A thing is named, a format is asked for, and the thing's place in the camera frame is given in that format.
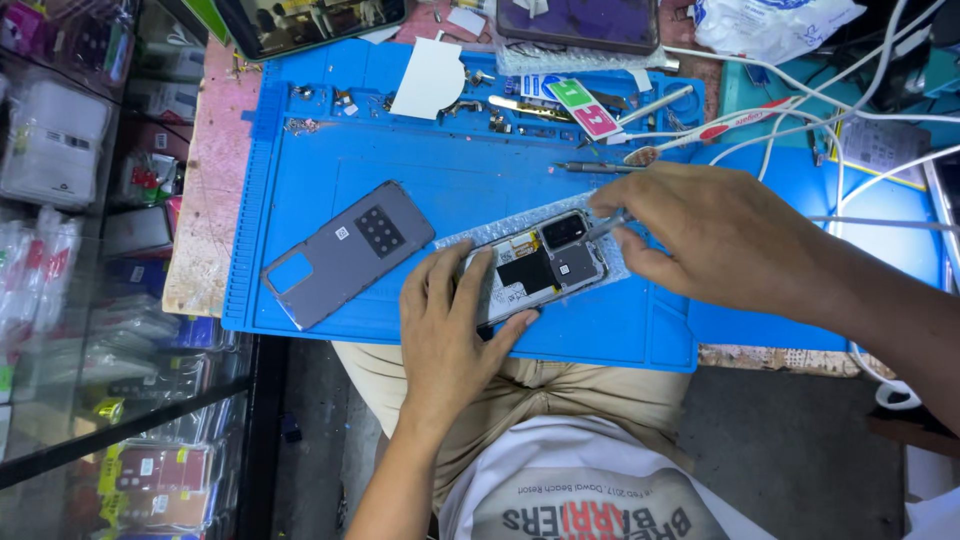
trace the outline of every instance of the white t-shirt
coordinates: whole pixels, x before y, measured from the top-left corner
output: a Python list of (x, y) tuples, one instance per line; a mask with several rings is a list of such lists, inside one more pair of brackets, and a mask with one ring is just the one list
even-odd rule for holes
[(773, 538), (673, 461), (593, 416), (538, 416), (470, 464), (443, 540)]

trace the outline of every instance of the blue silicone repair mat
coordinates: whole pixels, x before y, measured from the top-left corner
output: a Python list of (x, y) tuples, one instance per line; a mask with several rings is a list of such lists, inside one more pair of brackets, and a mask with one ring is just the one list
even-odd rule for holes
[[(399, 87), (412, 47), (347, 39), (264, 66), (252, 146), (237, 221), (223, 310), (225, 328), (293, 337), (399, 343), (396, 300), (421, 250), (318, 325), (298, 331), (260, 281), (260, 270), (332, 216), (383, 182), (399, 182), (437, 238), (582, 193), (613, 175), (567, 173), (555, 161), (615, 161), (639, 145), (574, 150), (582, 131), (569, 124), (501, 110), (512, 133), (490, 129), (490, 95), (504, 95), (506, 78), (465, 85), (463, 99), (484, 110), (422, 120), (382, 109)], [(493, 55), (463, 53), (467, 69), (496, 74)], [(587, 88), (627, 97), (636, 82), (626, 71), (576, 75)], [(650, 73), (644, 105), (684, 85), (694, 93), (676, 103), (687, 126), (703, 122), (703, 82)], [(309, 86), (309, 99), (291, 86)], [(358, 110), (346, 114), (335, 91), (348, 91)], [(672, 131), (666, 110), (628, 126)], [(313, 133), (284, 130), (289, 119), (322, 123)], [(665, 157), (686, 161), (697, 145)], [(331, 260), (330, 264), (349, 264)], [(599, 287), (542, 310), (513, 355), (607, 365), (692, 371), (697, 346), (686, 325), (689, 301), (639, 277)]]

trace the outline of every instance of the finger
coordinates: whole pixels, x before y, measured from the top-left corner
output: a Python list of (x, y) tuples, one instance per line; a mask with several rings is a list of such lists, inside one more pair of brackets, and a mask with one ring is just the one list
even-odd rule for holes
[(426, 279), (426, 308), (447, 315), (453, 301), (453, 273), (460, 261), (470, 252), (473, 242), (467, 238), (446, 248)]
[(499, 365), (499, 362), (502, 362), (513, 349), (516, 341), (539, 317), (539, 312), (527, 309), (507, 319), (500, 331), (484, 346), (486, 360)]
[(613, 237), (620, 246), (620, 253), (631, 272), (659, 283), (678, 294), (685, 294), (687, 289), (686, 272), (672, 257), (657, 248), (647, 246), (639, 234), (618, 227), (613, 230)]
[(493, 250), (490, 246), (480, 248), (457, 283), (450, 316), (467, 322), (470, 327), (476, 326), (477, 302), (480, 301), (480, 291), (492, 261)]
[(426, 311), (426, 277), (437, 264), (437, 258), (443, 250), (426, 256), (403, 282), (400, 289), (400, 317), (421, 317)]
[(635, 172), (597, 189), (587, 206), (598, 217), (628, 209), (648, 229), (660, 232), (680, 223), (684, 205), (680, 199), (649, 172)]

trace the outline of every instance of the gray floor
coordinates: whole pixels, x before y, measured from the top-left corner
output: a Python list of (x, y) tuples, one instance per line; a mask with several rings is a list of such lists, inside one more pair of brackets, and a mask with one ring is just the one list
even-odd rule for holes
[[(275, 538), (342, 537), (379, 425), (325, 342), (297, 340), (287, 380), (303, 440), (281, 443)], [(680, 444), (697, 479), (778, 538), (900, 538), (902, 450), (866, 431), (873, 393), (860, 380), (701, 368)]]

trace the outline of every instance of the smartphone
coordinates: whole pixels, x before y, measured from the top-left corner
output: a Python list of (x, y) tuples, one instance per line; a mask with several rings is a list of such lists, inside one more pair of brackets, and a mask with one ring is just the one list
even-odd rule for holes
[(359, 36), (407, 16), (404, 0), (214, 0), (214, 6), (249, 61)]
[[(587, 215), (574, 209), (490, 244), (493, 264), (484, 277), (477, 303), (477, 328), (486, 328), (514, 313), (540, 307), (607, 276), (598, 247), (585, 241)], [(459, 280), (484, 246), (473, 250), (457, 269)]]

